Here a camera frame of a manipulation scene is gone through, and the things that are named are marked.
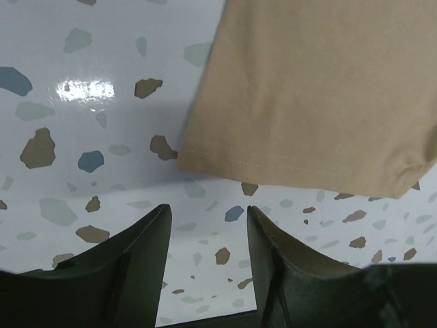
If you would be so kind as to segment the beige t shirt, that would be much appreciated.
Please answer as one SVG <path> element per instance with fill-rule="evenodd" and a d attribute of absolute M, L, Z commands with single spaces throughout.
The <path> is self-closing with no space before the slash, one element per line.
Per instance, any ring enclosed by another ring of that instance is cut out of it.
<path fill-rule="evenodd" d="M 180 169 L 399 198 L 436 164 L 436 2 L 228 1 Z"/>

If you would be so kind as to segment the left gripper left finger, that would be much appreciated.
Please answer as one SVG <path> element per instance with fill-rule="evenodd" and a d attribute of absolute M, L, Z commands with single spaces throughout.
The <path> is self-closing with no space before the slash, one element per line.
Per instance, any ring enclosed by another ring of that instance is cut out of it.
<path fill-rule="evenodd" d="M 2 271 L 1 326 L 154 327 L 171 222 L 162 204 L 51 271 Z"/>

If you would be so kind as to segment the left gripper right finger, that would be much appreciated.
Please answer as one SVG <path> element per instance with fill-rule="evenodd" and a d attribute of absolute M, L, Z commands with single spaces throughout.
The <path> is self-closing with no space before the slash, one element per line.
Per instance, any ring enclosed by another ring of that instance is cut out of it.
<path fill-rule="evenodd" d="M 310 248 L 247 208 L 261 327 L 435 327 L 436 265 L 359 269 Z"/>

